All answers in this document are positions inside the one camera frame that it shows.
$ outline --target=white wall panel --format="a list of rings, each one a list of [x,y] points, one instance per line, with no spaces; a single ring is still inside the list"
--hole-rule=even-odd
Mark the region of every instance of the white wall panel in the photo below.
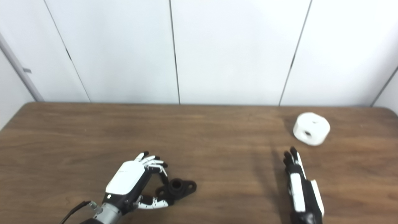
[[[88,102],[43,1],[0,0],[0,33],[44,101]]]
[[[398,65],[397,8],[313,0],[281,105],[369,106]]]
[[[171,0],[181,103],[278,105],[309,0]]]
[[[167,0],[46,0],[92,102],[178,103]]]
[[[0,129],[33,97],[0,50]]]
[[[383,90],[374,106],[391,109],[398,114],[398,71]]]

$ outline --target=wire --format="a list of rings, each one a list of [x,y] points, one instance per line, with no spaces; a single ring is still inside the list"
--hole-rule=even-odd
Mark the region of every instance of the wire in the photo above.
[[[61,222],[59,224],[64,224],[66,222],[66,220],[76,211],[78,211],[79,209],[83,208],[84,206],[88,205],[91,201],[83,201],[82,203],[76,205],[76,207],[72,208],[72,210],[70,210],[70,212],[65,216],[65,218],[63,218],[61,220]]]

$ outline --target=white robotic hand panel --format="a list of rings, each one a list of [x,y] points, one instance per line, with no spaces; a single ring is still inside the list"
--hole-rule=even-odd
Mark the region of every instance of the white robotic hand panel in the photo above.
[[[106,186],[105,192],[116,195],[129,193],[144,172],[145,168],[141,162],[134,160],[124,162]]]
[[[305,212],[305,199],[302,192],[301,176],[298,173],[290,174],[290,188],[293,197],[293,206],[296,212]]]
[[[319,192],[318,184],[316,180],[311,181],[312,188],[314,190],[315,198],[316,198],[316,203],[318,204],[319,209],[322,212],[322,217],[325,215],[325,207],[323,206],[322,198],[321,198],[321,193]]]

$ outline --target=brown wood grain surface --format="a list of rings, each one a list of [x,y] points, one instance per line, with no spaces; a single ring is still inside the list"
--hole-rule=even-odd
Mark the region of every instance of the brown wood grain surface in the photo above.
[[[312,111],[331,125],[311,147],[292,135]],[[119,166],[149,151],[197,191],[123,224],[289,224],[282,156],[294,145],[316,179],[325,224],[398,223],[398,119],[381,108],[30,103],[0,131],[0,222],[56,224],[101,202]],[[153,176],[145,193],[161,186]],[[83,208],[67,221],[93,212]]]

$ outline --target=white cylindrical object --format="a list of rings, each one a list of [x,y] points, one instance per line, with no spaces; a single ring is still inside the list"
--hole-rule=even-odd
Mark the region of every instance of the white cylindrical object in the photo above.
[[[293,128],[293,134],[298,140],[313,146],[322,144],[329,131],[329,122],[312,112],[300,114]]]

